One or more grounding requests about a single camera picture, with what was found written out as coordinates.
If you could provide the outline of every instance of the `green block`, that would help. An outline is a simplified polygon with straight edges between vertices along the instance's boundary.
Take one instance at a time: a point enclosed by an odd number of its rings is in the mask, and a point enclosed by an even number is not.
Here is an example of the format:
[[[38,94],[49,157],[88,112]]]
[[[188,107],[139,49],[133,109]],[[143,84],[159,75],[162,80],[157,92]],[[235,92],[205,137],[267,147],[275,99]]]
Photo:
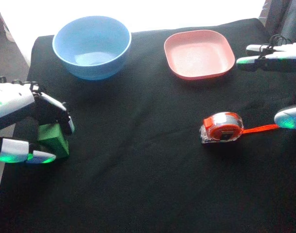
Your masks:
[[[57,159],[69,156],[68,141],[64,139],[58,123],[41,125],[38,131],[38,143],[51,149]]]

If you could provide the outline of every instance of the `transparent plastic casing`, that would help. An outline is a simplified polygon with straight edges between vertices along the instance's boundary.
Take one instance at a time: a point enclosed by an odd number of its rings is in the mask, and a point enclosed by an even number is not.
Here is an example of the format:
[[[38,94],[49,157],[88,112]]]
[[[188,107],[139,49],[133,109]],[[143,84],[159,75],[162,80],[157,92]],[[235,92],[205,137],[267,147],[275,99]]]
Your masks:
[[[229,142],[238,139],[243,131],[243,121],[238,114],[222,112],[204,119],[200,135],[202,143]]]

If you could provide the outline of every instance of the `blue bowl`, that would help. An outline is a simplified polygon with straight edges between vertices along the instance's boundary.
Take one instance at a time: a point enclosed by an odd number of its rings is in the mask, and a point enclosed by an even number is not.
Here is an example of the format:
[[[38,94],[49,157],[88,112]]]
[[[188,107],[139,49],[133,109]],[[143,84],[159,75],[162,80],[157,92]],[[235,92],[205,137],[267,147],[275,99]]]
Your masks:
[[[131,33],[121,22],[105,16],[88,16],[64,26],[52,48],[66,69],[87,80],[108,78],[125,64]]]

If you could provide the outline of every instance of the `orange wrist strap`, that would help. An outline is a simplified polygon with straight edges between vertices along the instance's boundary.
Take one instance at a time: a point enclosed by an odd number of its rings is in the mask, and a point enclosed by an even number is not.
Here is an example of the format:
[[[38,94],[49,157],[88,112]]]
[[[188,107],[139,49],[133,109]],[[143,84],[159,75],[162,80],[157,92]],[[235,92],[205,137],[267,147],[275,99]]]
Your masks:
[[[257,132],[262,132],[262,131],[267,131],[267,130],[274,130],[274,129],[278,129],[278,128],[279,128],[279,126],[276,125],[276,124],[263,125],[263,126],[260,126],[260,127],[255,127],[255,128],[252,128],[252,129],[244,130],[243,133],[257,133]]]

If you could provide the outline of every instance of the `orange button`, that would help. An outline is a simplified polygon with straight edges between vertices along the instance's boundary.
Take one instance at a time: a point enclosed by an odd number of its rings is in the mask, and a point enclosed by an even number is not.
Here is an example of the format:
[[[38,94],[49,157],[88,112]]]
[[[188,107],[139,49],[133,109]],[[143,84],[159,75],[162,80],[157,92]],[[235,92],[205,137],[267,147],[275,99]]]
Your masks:
[[[204,127],[206,130],[208,130],[211,126],[213,126],[213,124],[214,124],[214,122],[213,122],[213,119],[211,116],[204,119]]]

